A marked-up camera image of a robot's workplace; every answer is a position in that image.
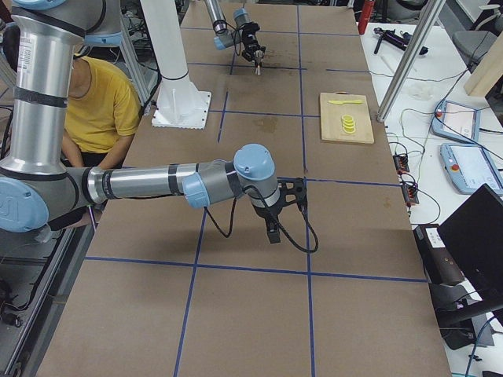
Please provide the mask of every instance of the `blue joint cap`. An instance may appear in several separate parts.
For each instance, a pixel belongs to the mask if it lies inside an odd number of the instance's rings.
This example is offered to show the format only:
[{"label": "blue joint cap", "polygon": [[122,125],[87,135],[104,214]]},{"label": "blue joint cap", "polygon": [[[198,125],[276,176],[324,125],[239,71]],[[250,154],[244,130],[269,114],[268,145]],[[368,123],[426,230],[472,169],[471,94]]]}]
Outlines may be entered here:
[{"label": "blue joint cap", "polygon": [[13,5],[31,10],[48,10],[56,8],[66,0],[13,0]]},{"label": "blue joint cap", "polygon": [[95,47],[117,47],[123,41],[123,33],[103,34],[103,35],[86,35],[84,44]]},{"label": "blue joint cap", "polygon": [[274,174],[273,158],[266,147],[248,144],[236,152],[234,168],[243,178],[250,181],[264,181]]},{"label": "blue joint cap", "polygon": [[199,173],[194,173],[182,181],[183,193],[191,207],[202,208],[210,205],[210,197]]},{"label": "blue joint cap", "polygon": [[214,37],[213,38],[213,42],[215,43],[215,47],[218,49],[218,50],[221,50],[221,49],[226,49],[226,46],[223,44],[222,40],[220,39],[220,37]]},{"label": "blue joint cap", "polygon": [[248,14],[246,9],[243,7],[238,8],[234,11],[234,19],[238,18],[239,16],[243,16],[244,14]]},{"label": "blue joint cap", "polygon": [[49,210],[30,186],[12,178],[0,178],[0,228],[9,232],[28,232],[44,226]]}]

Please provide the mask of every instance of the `black monitor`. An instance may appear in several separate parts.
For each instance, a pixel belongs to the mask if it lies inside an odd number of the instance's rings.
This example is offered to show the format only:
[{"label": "black monitor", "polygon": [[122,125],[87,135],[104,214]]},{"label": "black monitor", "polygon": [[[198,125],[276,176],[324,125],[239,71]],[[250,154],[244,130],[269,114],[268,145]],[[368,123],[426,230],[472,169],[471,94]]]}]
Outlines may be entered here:
[{"label": "black monitor", "polygon": [[[493,312],[503,324],[503,200],[484,184],[439,226],[438,232],[453,260],[483,299],[473,302],[467,295],[461,300],[462,307],[458,302],[437,310],[439,326],[463,328],[467,320],[473,326],[473,318],[480,317],[482,323],[479,320],[476,329],[485,322],[483,314],[488,312]],[[436,295],[448,291],[435,289]],[[451,293],[449,299],[455,295],[460,298],[460,292]],[[472,337],[465,338],[465,342],[451,348],[474,341]]]}]

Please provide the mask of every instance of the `yellow t-shirt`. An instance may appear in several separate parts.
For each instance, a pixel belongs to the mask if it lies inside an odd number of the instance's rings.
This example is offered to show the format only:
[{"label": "yellow t-shirt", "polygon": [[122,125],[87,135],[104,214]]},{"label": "yellow t-shirt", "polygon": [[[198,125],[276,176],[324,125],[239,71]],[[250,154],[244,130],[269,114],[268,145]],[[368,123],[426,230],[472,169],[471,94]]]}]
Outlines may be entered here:
[{"label": "yellow t-shirt", "polygon": [[136,133],[140,101],[133,84],[115,65],[83,57],[91,70],[85,96],[68,98],[64,128],[82,152],[108,153],[119,136]]}]

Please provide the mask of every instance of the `fire extinguisher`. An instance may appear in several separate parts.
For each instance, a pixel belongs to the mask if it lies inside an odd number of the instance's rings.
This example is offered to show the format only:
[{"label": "fire extinguisher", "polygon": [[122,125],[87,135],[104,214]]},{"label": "fire extinguisher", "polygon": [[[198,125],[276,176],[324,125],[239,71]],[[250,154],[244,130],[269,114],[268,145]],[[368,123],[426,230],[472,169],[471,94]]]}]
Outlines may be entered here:
[{"label": "fire extinguisher", "polygon": [[365,0],[362,8],[362,14],[360,15],[360,21],[358,22],[358,33],[360,35],[365,34],[365,29],[369,23],[370,15],[374,9],[375,0]]}]

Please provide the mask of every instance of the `black pants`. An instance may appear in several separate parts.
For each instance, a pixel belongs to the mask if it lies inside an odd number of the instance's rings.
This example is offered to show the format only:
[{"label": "black pants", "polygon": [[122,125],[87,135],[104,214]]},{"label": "black pants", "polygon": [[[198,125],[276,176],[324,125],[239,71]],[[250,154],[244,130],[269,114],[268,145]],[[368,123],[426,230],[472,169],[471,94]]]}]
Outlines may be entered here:
[{"label": "black pants", "polygon": [[[97,167],[101,161],[107,156],[106,153],[89,153],[82,152],[82,159],[85,167]],[[71,164],[66,160],[63,162],[65,166],[70,167]],[[123,161],[118,163],[113,169],[120,169],[123,165]],[[80,207],[60,216],[59,218],[55,218],[49,221],[49,226],[52,230],[63,229],[66,226],[71,224],[75,224],[79,221],[82,216],[86,213],[87,207]]]}]

